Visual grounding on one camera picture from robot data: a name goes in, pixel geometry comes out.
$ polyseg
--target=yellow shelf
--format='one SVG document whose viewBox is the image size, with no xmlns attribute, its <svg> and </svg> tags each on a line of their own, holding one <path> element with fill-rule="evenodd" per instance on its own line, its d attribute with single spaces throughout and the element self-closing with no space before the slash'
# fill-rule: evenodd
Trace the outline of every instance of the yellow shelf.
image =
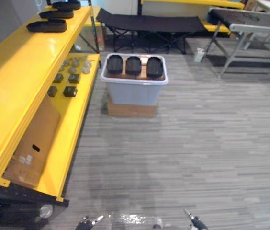
<svg viewBox="0 0 270 230">
<path fill-rule="evenodd" d="M 92 63 L 92 67 L 89 74 L 81 73 L 84 63 L 81 60 L 80 66 L 77 68 L 77 73 L 81 73 L 79 84 L 70 84 L 68 82 L 69 73 L 67 67 L 62 72 L 63 81 L 52 84 L 57 87 L 58 91 L 55 97 L 51 97 L 51 100 L 60 112 L 61 120 L 39 185 L 36 187 L 37 191 L 56 196 L 57 201 L 61 202 L 63 201 L 61 194 L 100 60 L 99 54 L 69 54 L 68 57 L 84 57 L 85 60 Z M 63 95 L 65 87 L 69 85 L 77 87 L 78 93 L 76 97 L 65 97 Z"/>
<path fill-rule="evenodd" d="M 237 8 L 237 9 L 243 9 L 244 8 L 243 3 L 234 2 L 234 1 L 228 1 L 228 0 L 141 0 L 141 3 L 143 4 L 145 1 L 223 6 L 223 7 Z"/>
<path fill-rule="evenodd" d="M 208 22 L 206 22 L 203 19 L 201 19 L 201 22 L 209 32 L 216 31 L 217 25 L 209 24 Z M 220 29 L 219 29 L 219 32 L 230 33 L 230 30 L 228 28 L 226 28 L 224 25 L 221 25 Z"/>
<path fill-rule="evenodd" d="M 63 33 L 31 33 L 22 25 L 0 44 L 0 185 L 9 185 L 1 176 L 90 10 L 74 11 Z"/>
</svg>

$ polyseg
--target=clear plastic storage bin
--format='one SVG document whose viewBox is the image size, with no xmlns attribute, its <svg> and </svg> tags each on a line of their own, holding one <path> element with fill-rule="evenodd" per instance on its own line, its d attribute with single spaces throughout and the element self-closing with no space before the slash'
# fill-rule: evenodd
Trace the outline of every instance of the clear plastic storage bin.
<svg viewBox="0 0 270 230">
<path fill-rule="evenodd" d="M 142 62 L 149 57 L 158 57 L 163 64 L 164 78 L 163 80 L 138 80 L 106 77 L 107 60 L 111 55 L 120 55 L 122 58 L 137 56 L 141 58 Z M 165 59 L 160 55 L 111 53 L 106 57 L 101 73 L 101 80 L 106 82 L 107 89 L 114 104 L 155 105 L 163 85 L 168 83 Z"/>
</svg>

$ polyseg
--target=cardboard box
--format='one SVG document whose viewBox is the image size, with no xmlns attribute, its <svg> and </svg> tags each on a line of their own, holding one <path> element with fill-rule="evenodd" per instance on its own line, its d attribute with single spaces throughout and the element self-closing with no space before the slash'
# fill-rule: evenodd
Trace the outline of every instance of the cardboard box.
<svg viewBox="0 0 270 230">
<path fill-rule="evenodd" d="M 29 188 L 38 185 L 59 119 L 59 112 L 46 95 L 19 142 L 4 178 Z"/>
<path fill-rule="evenodd" d="M 94 16 L 94 19 L 95 19 L 99 50 L 100 51 L 105 51 L 106 28 L 104 26 L 102 26 L 101 23 L 96 22 L 96 17 L 98 15 L 99 11 L 100 11 L 100 6 L 93 6 L 93 16 Z M 84 27 L 81 30 L 81 35 L 93 47 L 95 47 L 95 39 L 94 39 L 94 36 L 93 36 L 93 30 L 92 30 L 92 24 L 91 24 L 90 17 L 85 22 Z M 80 50 L 80 51 L 93 51 L 92 48 L 90 48 L 87 45 L 87 43 L 80 36 L 78 36 L 76 41 L 75 41 L 75 47 L 76 47 L 76 50 Z"/>
<path fill-rule="evenodd" d="M 110 116 L 155 117 L 157 104 L 154 106 L 136 104 L 114 104 L 108 97 L 107 109 Z"/>
</svg>

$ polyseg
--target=white wall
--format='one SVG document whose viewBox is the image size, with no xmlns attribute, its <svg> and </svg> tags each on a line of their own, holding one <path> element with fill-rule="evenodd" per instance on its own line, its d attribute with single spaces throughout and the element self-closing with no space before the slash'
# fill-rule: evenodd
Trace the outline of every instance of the white wall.
<svg viewBox="0 0 270 230">
<path fill-rule="evenodd" d="M 145 1 L 142 8 L 142 14 L 164 17 L 199 16 L 200 18 L 205 18 L 208 9 L 209 6 L 206 5 Z"/>
<path fill-rule="evenodd" d="M 37 12 L 35 0 L 0 0 L 0 42 Z"/>
<path fill-rule="evenodd" d="M 104 8 L 110 13 L 137 14 L 137 0 L 104 0 Z"/>
</svg>

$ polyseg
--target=small black cube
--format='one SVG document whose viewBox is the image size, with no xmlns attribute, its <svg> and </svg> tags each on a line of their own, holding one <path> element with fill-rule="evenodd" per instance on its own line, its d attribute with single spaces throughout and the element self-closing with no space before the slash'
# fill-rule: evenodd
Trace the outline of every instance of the small black cube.
<svg viewBox="0 0 270 230">
<path fill-rule="evenodd" d="M 57 87 L 56 86 L 50 86 L 47 94 L 49 95 L 49 97 L 55 97 L 57 93 Z"/>
<path fill-rule="evenodd" d="M 75 86 L 66 86 L 64 90 L 65 97 L 75 97 L 77 95 L 78 89 Z"/>
<path fill-rule="evenodd" d="M 61 74 L 61 73 L 58 73 L 56 76 L 55 76 L 55 78 L 54 78 L 54 80 L 53 80 L 53 83 L 61 83 L 62 82 L 62 80 L 63 80 L 63 74 Z"/>
<path fill-rule="evenodd" d="M 79 84 L 79 79 L 80 79 L 80 76 L 78 73 L 71 73 L 68 78 L 68 81 L 69 83 Z"/>
</svg>

